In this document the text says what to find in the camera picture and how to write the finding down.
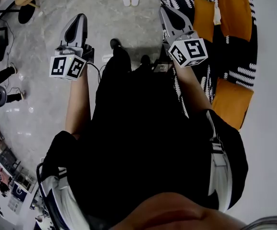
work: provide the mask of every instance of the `gray floor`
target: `gray floor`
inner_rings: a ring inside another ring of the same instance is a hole
[[[143,54],[155,60],[162,41],[159,0],[141,0],[138,7],[124,7],[122,0],[37,0],[37,4],[41,8],[35,10],[27,24],[19,24],[16,13],[3,17],[15,35],[9,62],[14,62],[19,70],[10,77],[7,90],[19,87],[28,95],[25,101],[0,108],[0,129],[6,143],[32,173],[53,137],[64,129],[70,82],[48,76],[49,59],[68,20],[78,13],[86,14],[89,44],[95,48],[98,68],[104,65],[102,56],[112,53],[112,38],[119,38],[128,48],[133,68]],[[0,63],[0,70],[6,67],[6,60],[7,57]],[[88,72],[93,112],[98,77],[93,67]]]

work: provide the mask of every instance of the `glasses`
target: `glasses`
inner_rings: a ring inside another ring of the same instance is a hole
[[[261,218],[241,230],[277,230],[277,216]]]

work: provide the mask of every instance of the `forearm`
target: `forearm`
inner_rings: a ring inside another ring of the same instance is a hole
[[[177,70],[184,105],[188,114],[195,114],[205,109],[211,109],[211,103],[207,99],[196,75],[191,67],[181,68],[174,61]]]
[[[89,85],[85,66],[81,77],[71,82],[66,131],[72,135],[80,135],[90,120]]]

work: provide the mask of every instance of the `black sleeve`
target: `black sleeve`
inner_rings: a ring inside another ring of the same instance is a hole
[[[242,138],[238,130],[224,122],[213,110],[204,110],[196,118],[199,120],[196,122],[198,129],[205,139],[210,140],[215,129],[217,137],[214,142],[220,143],[228,156],[233,178],[232,198],[229,206],[231,208],[243,194],[248,173]]]
[[[69,155],[72,149],[76,147],[77,142],[73,135],[66,131],[62,131],[54,137],[44,159],[41,173],[42,180],[51,175],[58,176],[58,167],[67,168],[69,161],[71,161]]]

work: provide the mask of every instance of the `box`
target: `box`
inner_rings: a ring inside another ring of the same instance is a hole
[[[208,58],[202,38],[175,41],[169,53],[182,68],[198,65]]]
[[[78,80],[86,60],[76,55],[53,56],[50,61],[50,78]]]

